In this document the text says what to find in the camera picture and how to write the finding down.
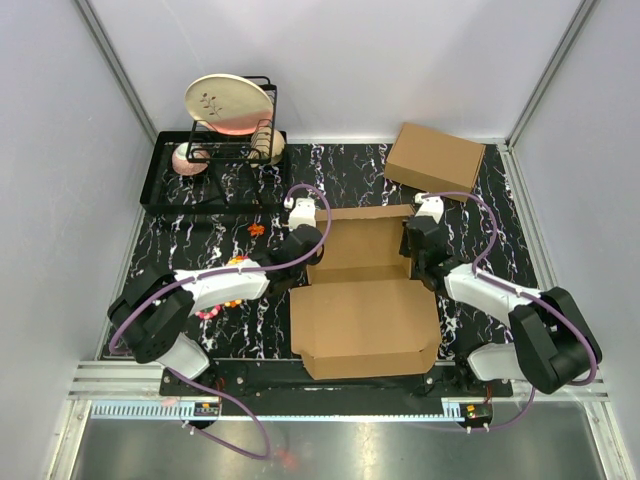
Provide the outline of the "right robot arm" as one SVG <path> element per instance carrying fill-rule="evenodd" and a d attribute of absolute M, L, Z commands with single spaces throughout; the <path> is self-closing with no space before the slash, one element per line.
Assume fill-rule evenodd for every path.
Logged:
<path fill-rule="evenodd" d="M 412 277 L 428 290 L 484 312 L 512 335 L 509 343 L 488 343 L 465 354 L 453 374 L 463 395 L 476 396 L 494 380 L 526 381 L 552 394 L 595 379 L 602 351 L 567 290 L 522 287 L 463 262 L 447 252 L 440 225 L 430 216 L 403 222 L 399 253 L 411 260 Z"/>

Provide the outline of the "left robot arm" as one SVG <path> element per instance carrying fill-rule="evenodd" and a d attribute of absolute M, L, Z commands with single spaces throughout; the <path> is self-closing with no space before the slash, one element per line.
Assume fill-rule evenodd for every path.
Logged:
<path fill-rule="evenodd" d="M 108 309 L 115 328 L 110 352 L 127 351 L 139 364 L 157 362 L 181 375 L 181 384 L 193 395 L 208 394 L 216 372 L 199 343 L 184 333 L 189 317 L 291 288 L 304 267 L 322 259 L 325 240 L 316 227 L 301 225 L 276 247 L 235 264 L 192 271 L 148 268 Z"/>

